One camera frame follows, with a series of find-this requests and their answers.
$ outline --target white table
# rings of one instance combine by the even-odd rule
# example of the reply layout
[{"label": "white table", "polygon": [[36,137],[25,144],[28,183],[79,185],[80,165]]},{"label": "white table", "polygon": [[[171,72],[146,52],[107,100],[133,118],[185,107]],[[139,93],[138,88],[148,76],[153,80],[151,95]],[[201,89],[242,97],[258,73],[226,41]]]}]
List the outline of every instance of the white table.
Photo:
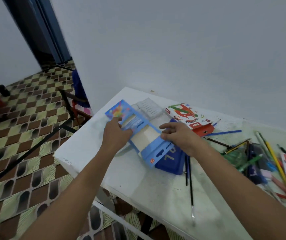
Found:
[{"label": "white table", "polygon": [[[121,99],[134,104],[148,97],[163,108],[177,104],[176,101],[125,87],[68,139],[54,156],[76,177],[100,148],[103,129],[108,121],[104,113]],[[286,148],[286,131],[206,109],[199,111],[203,111],[213,120],[222,119],[218,129],[243,130],[242,133],[220,135],[213,137],[214,139],[227,144],[237,144],[247,138],[257,142],[253,130],[258,130],[276,152],[276,143]],[[169,117],[162,116],[154,121],[154,125],[168,121]],[[220,145],[212,145],[219,151],[224,149]],[[251,239],[198,162],[192,160],[191,163],[195,226],[191,221],[190,191],[189,187],[185,186],[185,176],[148,168],[134,149],[114,157],[101,186],[187,239]]]}]

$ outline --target blue pencil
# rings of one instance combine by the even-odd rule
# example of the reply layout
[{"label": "blue pencil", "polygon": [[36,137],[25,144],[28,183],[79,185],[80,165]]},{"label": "blue pencil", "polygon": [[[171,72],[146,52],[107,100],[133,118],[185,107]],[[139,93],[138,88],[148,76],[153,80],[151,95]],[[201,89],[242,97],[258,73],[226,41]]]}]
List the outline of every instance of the blue pencil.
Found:
[{"label": "blue pencil", "polygon": [[242,132],[242,130],[231,130],[231,131],[224,131],[224,132],[217,132],[217,133],[211,133],[208,134],[206,136],[216,136],[216,135],[223,135],[223,134],[229,134],[229,133],[238,133],[238,132]]}]

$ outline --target chair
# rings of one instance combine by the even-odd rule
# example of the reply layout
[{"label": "chair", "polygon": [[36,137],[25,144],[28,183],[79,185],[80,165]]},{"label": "chair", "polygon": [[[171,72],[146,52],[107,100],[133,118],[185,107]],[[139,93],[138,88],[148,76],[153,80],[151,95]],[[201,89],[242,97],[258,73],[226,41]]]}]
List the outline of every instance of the chair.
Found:
[{"label": "chair", "polygon": [[[67,111],[70,114],[70,117],[74,120],[74,118],[77,121],[77,124],[79,126],[84,125],[86,122],[89,121],[90,118],[92,118],[93,115],[93,111],[92,109],[89,108],[85,108],[82,107],[81,105],[77,104],[77,101],[79,102],[87,102],[87,100],[85,99],[80,99],[77,96],[75,96],[72,93],[66,92],[63,89],[59,89],[61,96],[63,98],[63,101],[65,103],[65,107],[67,109]],[[83,116],[85,119],[84,121],[80,124],[78,121],[78,115]]]}]

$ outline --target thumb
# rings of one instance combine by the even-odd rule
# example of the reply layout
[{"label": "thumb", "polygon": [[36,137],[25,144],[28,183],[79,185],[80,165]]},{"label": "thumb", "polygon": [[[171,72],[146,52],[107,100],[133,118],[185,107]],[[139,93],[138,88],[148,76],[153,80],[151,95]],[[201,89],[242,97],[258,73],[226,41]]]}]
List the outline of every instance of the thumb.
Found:
[{"label": "thumb", "polygon": [[161,138],[165,141],[173,141],[175,139],[175,133],[172,134],[161,133]]},{"label": "thumb", "polygon": [[124,135],[127,137],[127,138],[130,138],[133,134],[133,131],[132,129],[126,129],[124,130]]}]

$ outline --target tiled floor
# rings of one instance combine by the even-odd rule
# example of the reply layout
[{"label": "tiled floor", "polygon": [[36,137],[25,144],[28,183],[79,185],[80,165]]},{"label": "tiled floor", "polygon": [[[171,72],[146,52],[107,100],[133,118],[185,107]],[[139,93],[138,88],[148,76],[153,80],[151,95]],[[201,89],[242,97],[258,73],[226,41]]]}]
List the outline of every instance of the tiled floor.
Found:
[{"label": "tiled floor", "polygon": [[[73,61],[65,67],[75,69]],[[62,107],[58,88],[74,93],[71,71],[53,68],[8,86],[11,96],[0,98],[7,104],[0,109],[9,120],[0,123],[0,171],[27,152],[62,124],[69,115]],[[76,122],[69,126],[78,129]],[[18,239],[29,225],[72,181],[72,177],[53,158],[54,151],[72,133],[61,129],[16,168],[0,179],[0,239]],[[141,229],[145,214],[106,191],[116,213]],[[155,220],[150,229],[154,239],[183,239]],[[137,239],[131,231],[91,208],[78,239]]]}]

